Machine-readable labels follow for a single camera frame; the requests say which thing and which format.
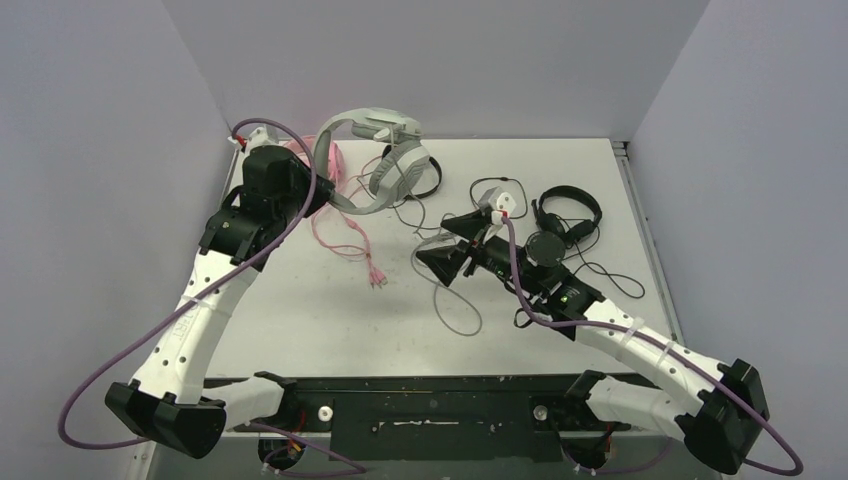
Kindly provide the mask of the white grey gaming headset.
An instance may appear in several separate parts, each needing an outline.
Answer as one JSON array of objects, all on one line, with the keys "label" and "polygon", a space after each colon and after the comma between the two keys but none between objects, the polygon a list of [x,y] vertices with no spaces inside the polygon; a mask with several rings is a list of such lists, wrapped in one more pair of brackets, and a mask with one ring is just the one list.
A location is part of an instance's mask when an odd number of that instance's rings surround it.
[{"label": "white grey gaming headset", "polygon": [[[343,154],[333,140],[335,131],[345,124],[350,126],[354,136],[386,146],[385,153],[373,160],[376,166],[370,173],[345,175]],[[432,164],[432,156],[422,144],[421,123],[386,108],[365,107],[345,111],[324,123],[314,137],[312,154],[317,161],[319,175],[335,186],[329,205],[322,210],[337,211],[347,227],[360,236],[361,243],[328,243],[319,234],[317,218],[310,221],[314,239],[339,257],[363,261],[368,285],[384,286],[387,277],[374,262],[370,238],[353,218],[392,209],[404,200],[422,202],[414,187]]]}]

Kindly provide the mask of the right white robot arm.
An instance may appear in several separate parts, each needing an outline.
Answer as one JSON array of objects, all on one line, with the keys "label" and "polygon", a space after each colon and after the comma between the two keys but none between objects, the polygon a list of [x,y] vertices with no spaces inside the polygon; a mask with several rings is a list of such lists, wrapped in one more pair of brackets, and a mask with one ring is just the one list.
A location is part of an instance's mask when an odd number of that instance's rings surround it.
[{"label": "right white robot arm", "polygon": [[519,299],[532,322],[601,351],[650,386],[585,371],[569,388],[566,414],[576,426],[597,421],[628,424],[682,442],[707,467],[737,473],[769,418],[758,370],[737,359],[728,364],[701,355],[627,314],[562,262],[565,247],[548,233],[524,246],[513,237],[504,211],[475,211],[443,221],[458,236],[453,246],[420,249],[414,257],[443,286],[478,268],[495,275]]}]

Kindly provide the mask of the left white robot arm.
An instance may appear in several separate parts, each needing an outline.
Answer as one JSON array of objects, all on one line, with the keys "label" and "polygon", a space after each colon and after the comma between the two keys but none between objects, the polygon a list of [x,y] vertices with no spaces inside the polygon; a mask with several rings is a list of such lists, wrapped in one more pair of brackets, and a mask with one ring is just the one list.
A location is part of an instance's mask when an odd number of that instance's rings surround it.
[{"label": "left white robot arm", "polygon": [[268,246],[323,206],[333,187],[276,145],[249,151],[242,180],[207,221],[176,320],[131,380],[113,383],[105,395],[107,408],[135,435],[195,459],[226,430],[256,419],[284,430],[299,415],[277,375],[259,372],[223,387],[204,381],[236,306],[264,269]]}]

